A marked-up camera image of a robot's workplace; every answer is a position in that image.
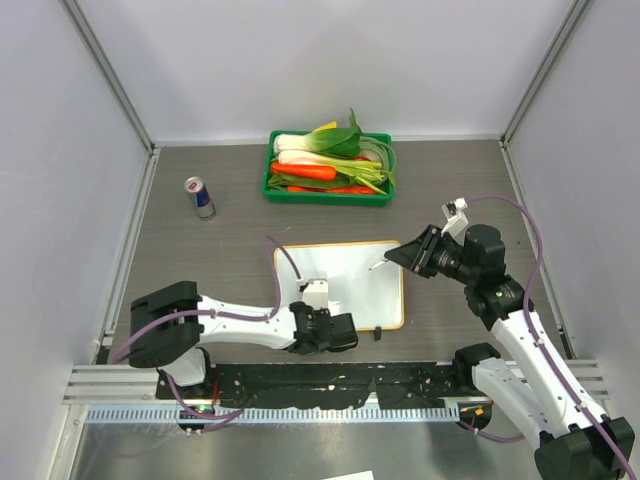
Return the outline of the pink capped marker pen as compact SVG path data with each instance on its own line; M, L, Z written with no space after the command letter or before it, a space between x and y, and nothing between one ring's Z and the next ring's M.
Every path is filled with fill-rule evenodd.
M369 271L375 270L377 268L379 268L380 266L386 264L388 262L388 260L386 258L383 258L382 260L376 262L374 265L370 266L368 268Z

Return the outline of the yellow framed whiteboard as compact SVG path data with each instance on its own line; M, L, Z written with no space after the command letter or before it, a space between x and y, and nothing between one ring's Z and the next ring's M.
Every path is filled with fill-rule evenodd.
M356 329L397 330L405 320L404 274L401 267L383 259L397 240L287 245L273 254L282 303L301 298L295 264L305 280L322 278L329 283L329 310L333 315L350 313Z

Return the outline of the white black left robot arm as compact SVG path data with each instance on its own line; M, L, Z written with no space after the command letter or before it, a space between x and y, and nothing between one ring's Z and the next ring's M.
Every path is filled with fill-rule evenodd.
M128 364L162 370L187 396L200 399L213 385L204 344L250 344L298 355L356 347L352 315L329 311L328 281L299 280L297 286L300 298L276 309L215 300L199 294L193 281L140 297L130 306Z

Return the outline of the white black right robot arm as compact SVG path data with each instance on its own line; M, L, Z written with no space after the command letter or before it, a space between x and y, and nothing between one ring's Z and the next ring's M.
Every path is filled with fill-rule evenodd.
M455 353L453 386L484 393L506 414L531 446L541 478L631 478L633 428L610 417L577 380L524 288L507 274L505 252L492 226L469 227L462 243L429 226L384 258L423 278L443 275L463 285L469 309L516 366L488 343L471 345Z

